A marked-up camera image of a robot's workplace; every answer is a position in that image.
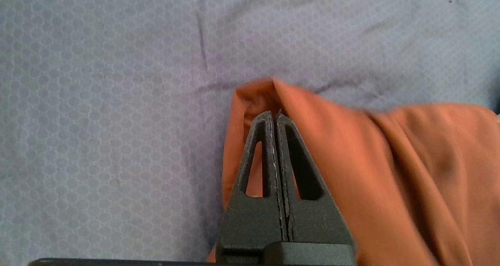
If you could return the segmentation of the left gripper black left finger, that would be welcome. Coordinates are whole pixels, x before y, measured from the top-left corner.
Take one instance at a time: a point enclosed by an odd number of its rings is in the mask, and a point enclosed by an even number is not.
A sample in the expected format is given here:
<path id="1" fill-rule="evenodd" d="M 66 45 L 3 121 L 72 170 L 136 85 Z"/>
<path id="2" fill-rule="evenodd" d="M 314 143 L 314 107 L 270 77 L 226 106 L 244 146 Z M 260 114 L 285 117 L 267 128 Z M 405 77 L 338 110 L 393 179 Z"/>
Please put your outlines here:
<path id="1" fill-rule="evenodd" d="M 258 144 L 263 196 L 251 197 L 246 192 Z M 264 248 L 283 239 L 278 167 L 273 115 L 266 111 L 255 117 L 245 142 L 216 242 L 216 263 L 261 264 Z"/>

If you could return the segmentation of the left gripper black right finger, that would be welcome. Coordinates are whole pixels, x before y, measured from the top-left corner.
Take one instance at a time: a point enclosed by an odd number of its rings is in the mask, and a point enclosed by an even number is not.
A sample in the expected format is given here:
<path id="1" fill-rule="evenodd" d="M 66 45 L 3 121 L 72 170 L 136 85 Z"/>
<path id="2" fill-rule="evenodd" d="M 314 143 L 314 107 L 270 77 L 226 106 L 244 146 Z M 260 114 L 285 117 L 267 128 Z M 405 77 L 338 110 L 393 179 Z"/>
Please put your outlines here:
<path id="1" fill-rule="evenodd" d="M 356 266 L 357 245 L 297 127 L 276 116 L 283 239 L 274 263 L 286 266 Z"/>

